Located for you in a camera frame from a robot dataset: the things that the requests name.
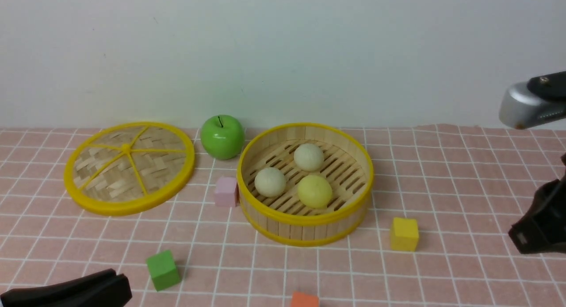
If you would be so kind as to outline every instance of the orange block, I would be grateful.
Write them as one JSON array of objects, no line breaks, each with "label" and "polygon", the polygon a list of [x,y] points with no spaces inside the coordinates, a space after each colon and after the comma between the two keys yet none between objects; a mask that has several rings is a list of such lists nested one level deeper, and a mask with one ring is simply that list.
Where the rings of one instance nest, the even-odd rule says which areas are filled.
[{"label": "orange block", "polygon": [[315,295],[294,292],[291,307],[319,307],[319,299]]}]

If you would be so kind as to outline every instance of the yellow rim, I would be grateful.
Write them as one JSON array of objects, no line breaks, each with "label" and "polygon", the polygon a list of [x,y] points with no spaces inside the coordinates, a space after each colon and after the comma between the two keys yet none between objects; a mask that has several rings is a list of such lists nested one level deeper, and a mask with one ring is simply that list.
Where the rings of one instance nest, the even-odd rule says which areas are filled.
[{"label": "yellow rim", "polygon": [[[286,213],[276,211],[272,208],[265,206],[262,202],[260,202],[258,199],[256,199],[251,194],[251,192],[248,190],[246,183],[244,182],[244,179],[243,179],[243,176],[242,176],[242,164],[243,164],[244,157],[246,156],[249,148],[251,146],[253,146],[261,137],[266,136],[266,135],[268,135],[272,132],[275,132],[277,130],[280,130],[282,128],[289,128],[289,127],[319,127],[319,128],[324,128],[326,130],[330,130],[330,131],[336,132],[336,133],[338,133],[342,136],[345,136],[346,138],[348,138],[348,140],[350,140],[353,144],[355,144],[360,150],[362,150],[364,157],[366,158],[366,161],[368,163],[368,166],[370,166],[370,177],[368,178],[366,188],[364,189],[362,194],[360,194],[360,197],[356,201],[352,202],[351,204],[348,204],[347,206],[339,209],[336,212],[332,212],[332,213],[328,213],[328,214],[321,214],[321,215],[317,215],[317,216],[305,217],[305,216],[295,216],[295,215],[286,214]],[[366,149],[359,142],[357,142],[354,138],[352,138],[352,136],[348,135],[346,132],[340,131],[340,130],[335,129],[333,127],[326,126],[324,124],[302,122],[302,123],[282,124],[281,126],[277,126],[277,127],[271,128],[267,131],[264,131],[261,134],[259,134],[257,137],[253,138],[253,140],[251,140],[251,142],[249,142],[249,144],[246,146],[246,148],[242,152],[242,156],[240,157],[240,160],[238,162],[238,172],[236,174],[236,177],[237,177],[237,180],[238,180],[238,187],[239,187],[241,193],[243,194],[243,196],[245,198],[244,202],[249,202],[249,204],[251,206],[253,206],[253,208],[255,208],[257,211],[259,211],[263,215],[265,215],[265,216],[267,216],[267,217],[269,217],[273,220],[277,220],[277,221],[284,223],[284,224],[291,224],[291,225],[296,225],[296,226],[317,226],[317,225],[320,225],[320,224],[332,223],[332,222],[335,222],[336,220],[339,220],[341,218],[345,218],[346,216],[348,216],[348,215],[352,214],[353,212],[355,212],[356,210],[358,210],[360,208],[360,206],[363,206],[363,204],[364,204],[363,200],[367,197],[367,195],[369,193],[371,193],[371,188],[372,188],[372,185],[374,183],[373,173],[374,173],[374,166],[371,162],[370,155],[367,153]]]},{"label": "yellow rim", "polygon": [[[74,180],[73,180],[74,166],[75,166],[75,162],[76,162],[79,154],[81,153],[82,150],[84,150],[85,148],[87,148],[89,146],[100,146],[100,147],[107,147],[107,148],[114,148],[115,149],[116,147],[113,147],[113,146],[101,146],[101,145],[98,145],[98,144],[92,144],[92,142],[99,139],[101,136],[106,135],[108,133],[111,133],[113,131],[122,130],[122,129],[130,128],[130,127],[144,127],[143,130],[130,143],[130,148],[133,146],[133,144],[136,142],[136,140],[139,138],[139,136],[141,134],[143,134],[143,132],[145,130],[147,130],[148,127],[163,128],[165,130],[168,130],[168,131],[174,133],[176,136],[178,136],[178,138],[180,138],[180,140],[182,140],[182,142],[183,142],[183,144],[186,148],[184,150],[184,152],[186,153],[186,160],[184,162],[183,167],[181,168],[181,170],[179,171],[177,176],[173,180],[171,180],[171,182],[168,182],[168,184],[166,186],[164,186],[163,188],[160,188],[160,190],[158,190],[157,192],[154,192],[152,194],[147,194],[145,187],[143,186],[143,184],[141,184],[141,188],[142,188],[145,196],[143,198],[139,198],[137,200],[131,200],[131,201],[127,201],[127,202],[104,202],[104,201],[96,200],[96,199],[90,198],[88,196],[85,196],[85,194],[83,194],[83,192],[81,192],[81,188],[83,186],[86,186],[86,184],[83,184],[83,186],[81,186],[81,187],[77,187]],[[149,150],[149,149],[147,149],[147,150],[134,150],[133,152],[151,152],[151,150]],[[132,162],[132,158],[131,158],[131,155],[130,155],[129,152],[121,152],[119,154],[119,157],[124,156],[124,155],[128,156],[129,159],[130,159],[130,162]],[[115,157],[113,160],[108,162],[107,165],[111,164],[112,162],[114,162],[117,159],[118,159],[118,157]],[[133,165],[133,170],[135,172],[136,177],[138,178],[138,180],[140,180],[140,174],[139,174],[138,170],[136,169],[135,163],[132,162],[132,165]],[[147,210],[154,208],[154,207],[158,206],[159,204],[162,204],[163,202],[169,200],[173,196],[175,196],[175,194],[177,192],[179,192],[187,184],[189,178],[192,175],[194,165],[195,165],[195,148],[192,145],[192,141],[190,140],[190,138],[184,132],[182,132],[180,129],[173,127],[173,126],[170,126],[168,124],[164,124],[164,123],[134,122],[134,123],[126,123],[126,124],[121,124],[119,126],[107,128],[107,129],[95,134],[94,136],[92,136],[91,138],[86,140],[85,142],[83,142],[83,144],[81,144],[73,152],[73,154],[71,154],[71,156],[69,157],[69,161],[67,162],[67,165],[65,166],[65,172],[63,174],[63,181],[65,183],[65,188],[67,188],[67,192],[69,193],[69,196],[71,196],[71,198],[73,198],[73,200],[75,200],[75,202],[77,204],[79,204],[79,206],[84,208],[85,210],[87,210],[89,212],[93,212],[95,214],[100,214],[100,215],[124,216],[124,215],[132,215],[132,214],[136,214],[136,213],[139,213],[139,212],[147,211]],[[100,174],[105,168],[106,168],[106,166],[103,166],[99,171],[97,171],[95,174],[93,174],[93,176],[91,176],[91,178],[89,180],[92,180],[93,178],[95,178],[95,176]]]},{"label": "yellow rim", "polygon": [[358,226],[360,224],[362,224],[364,218],[366,218],[366,212],[367,211],[364,211],[364,213],[362,214],[360,219],[358,221],[356,221],[354,223],[354,225],[352,225],[348,229],[344,230],[342,233],[338,233],[333,237],[324,238],[322,240],[311,240],[311,241],[293,240],[291,238],[285,238],[285,237],[281,237],[281,236],[269,233],[266,229],[262,228],[254,220],[252,220],[252,218],[247,214],[246,209],[244,207],[242,207],[242,212],[243,212],[244,216],[246,216],[246,219],[248,220],[249,224],[251,224],[251,226],[253,226],[253,228],[255,228],[257,230],[257,232],[260,232],[263,236],[267,237],[269,240],[272,240],[272,241],[277,242],[277,243],[289,245],[289,246],[313,247],[313,246],[323,246],[323,245],[331,244],[331,243],[334,243],[334,242],[341,240],[342,238],[348,236],[348,234],[350,234],[351,232],[354,232],[354,230],[356,228],[358,228]]}]

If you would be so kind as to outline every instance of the foam cube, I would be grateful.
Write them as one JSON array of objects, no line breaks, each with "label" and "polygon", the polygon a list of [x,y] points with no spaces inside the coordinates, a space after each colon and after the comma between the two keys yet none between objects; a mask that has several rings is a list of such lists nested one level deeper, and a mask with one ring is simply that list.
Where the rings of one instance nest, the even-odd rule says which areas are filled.
[{"label": "foam cube", "polygon": [[319,299],[315,295],[294,292],[291,307],[319,307]]},{"label": "foam cube", "polygon": [[390,229],[392,250],[415,251],[419,243],[419,227],[417,220],[393,218]]},{"label": "foam cube", "polygon": [[221,207],[234,207],[238,204],[238,181],[236,178],[221,177],[214,189],[214,204]]},{"label": "foam cube", "polygon": [[162,291],[180,283],[179,271],[170,250],[149,257],[145,263],[156,291]]}]

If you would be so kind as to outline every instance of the pink block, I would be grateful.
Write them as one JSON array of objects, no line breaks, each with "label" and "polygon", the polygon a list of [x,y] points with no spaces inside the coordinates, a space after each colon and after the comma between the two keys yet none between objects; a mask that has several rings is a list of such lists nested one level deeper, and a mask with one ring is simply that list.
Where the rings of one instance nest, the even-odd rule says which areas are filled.
[{"label": "pink block", "polygon": [[221,177],[216,182],[214,204],[221,207],[234,207],[238,204],[238,181],[236,178]]}]

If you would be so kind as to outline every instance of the green block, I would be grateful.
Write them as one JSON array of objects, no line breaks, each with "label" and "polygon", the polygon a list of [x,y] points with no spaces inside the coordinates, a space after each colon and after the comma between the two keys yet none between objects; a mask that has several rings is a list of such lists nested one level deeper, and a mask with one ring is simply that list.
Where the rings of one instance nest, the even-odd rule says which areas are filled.
[{"label": "green block", "polygon": [[179,271],[170,250],[155,254],[148,258],[145,263],[156,291],[159,292],[180,283]]}]

